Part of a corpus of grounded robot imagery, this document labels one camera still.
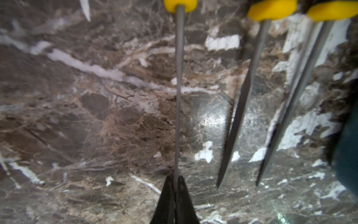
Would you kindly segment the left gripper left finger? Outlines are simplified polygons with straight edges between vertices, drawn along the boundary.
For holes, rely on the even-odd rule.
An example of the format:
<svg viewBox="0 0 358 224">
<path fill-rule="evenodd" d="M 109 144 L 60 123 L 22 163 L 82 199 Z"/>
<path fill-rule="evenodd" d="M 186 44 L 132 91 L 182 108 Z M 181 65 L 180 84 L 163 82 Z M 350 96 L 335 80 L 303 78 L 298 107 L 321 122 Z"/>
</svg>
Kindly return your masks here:
<svg viewBox="0 0 358 224">
<path fill-rule="evenodd" d="M 175 193 L 173 175 L 166 177 L 159 201 L 150 224 L 173 224 L 175 217 Z"/>
</svg>

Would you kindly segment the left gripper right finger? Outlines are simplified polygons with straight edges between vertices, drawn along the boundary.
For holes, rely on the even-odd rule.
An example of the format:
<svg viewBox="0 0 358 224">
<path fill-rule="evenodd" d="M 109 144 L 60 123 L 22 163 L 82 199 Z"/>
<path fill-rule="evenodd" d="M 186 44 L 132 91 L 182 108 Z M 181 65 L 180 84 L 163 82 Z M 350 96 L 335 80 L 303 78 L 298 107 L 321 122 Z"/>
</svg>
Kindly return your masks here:
<svg viewBox="0 0 358 224">
<path fill-rule="evenodd" d="M 175 223 L 176 224 L 200 224 L 196 212 L 187 189 L 187 185 L 183 176 L 178 177 L 178 187 L 175 192 L 176 208 Z"/>
</svg>

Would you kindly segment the teal plastic storage box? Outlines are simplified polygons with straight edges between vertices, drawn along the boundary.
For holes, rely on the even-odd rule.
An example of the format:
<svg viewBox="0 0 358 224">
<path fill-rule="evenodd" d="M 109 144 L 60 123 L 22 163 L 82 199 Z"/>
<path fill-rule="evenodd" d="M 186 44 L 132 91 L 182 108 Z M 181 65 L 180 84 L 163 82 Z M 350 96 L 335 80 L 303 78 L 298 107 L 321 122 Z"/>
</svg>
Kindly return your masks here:
<svg viewBox="0 0 358 224">
<path fill-rule="evenodd" d="M 355 197 L 358 196 L 358 103 L 342 126 L 334 145 L 331 167 L 337 180 Z"/>
</svg>

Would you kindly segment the yellow black file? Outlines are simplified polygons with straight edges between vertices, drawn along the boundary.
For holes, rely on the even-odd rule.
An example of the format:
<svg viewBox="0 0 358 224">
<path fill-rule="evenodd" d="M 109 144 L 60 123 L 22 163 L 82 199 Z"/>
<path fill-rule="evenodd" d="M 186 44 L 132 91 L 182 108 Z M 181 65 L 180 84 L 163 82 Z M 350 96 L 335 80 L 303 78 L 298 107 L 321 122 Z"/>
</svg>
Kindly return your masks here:
<svg viewBox="0 0 358 224">
<path fill-rule="evenodd" d="M 228 166 L 231 163 L 234 146 L 245 118 L 245 113 L 251 98 L 256 71 L 261 54 L 266 44 L 269 28 L 273 20 L 285 18 L 296 11 L 298 1 L 252 1 L 248 17 L 260 22 L 260 29 L 256 36 L 253 56 L 248 73 L 241 87 L 239 101 L 236 107 L 234 120 L 222 154 L 222 162 L 217 179 L 217 189 L 220 189 L 225 179 Z"/>
<path fill-rule="evenodd" d="M 302 74 L 297 78 L 296 84 L 292 87 L 291 97 L 288 99 L 286 105 L 286 111 L 281 119 L 281 122 L 277 125 L 275 132 L 272 135 L 269 148 L 266 151 L 265 158 L 263 160 L 260 172 L 257 177 L 256 186 L 258 187 L 264 179 L 272 157 L 278 149 L 285 131 L 290 124 L 290 121 L 295 113 L 296 106 L 298 105 L 302 93 L 311 78 L 314 68 L 316 67 L 318 58 L 327 42 L 330 31 L 337 20 L 348 19 L 358 14 L 358 2 L 357 1 L 314 1 L 309 10 L 307 16 L 314 22 L 313 28 L 315 28 L 320 22 L 322 27 L 315 39 L 312 46 Z"/>
<path fill-rule="evenodd" d="M 184 60 L 184 27 L 185 14 L 197 7 L 197 1 L 164 1 L 166 10 L 175 14 L 175 65 L 176 65 L 176 130 L 175 130 L 175 159 L 174 159 L 174 189 L 179 184 L 179 157 L 180 157 L 180 111 L 181 87 Z"/>
</svg>

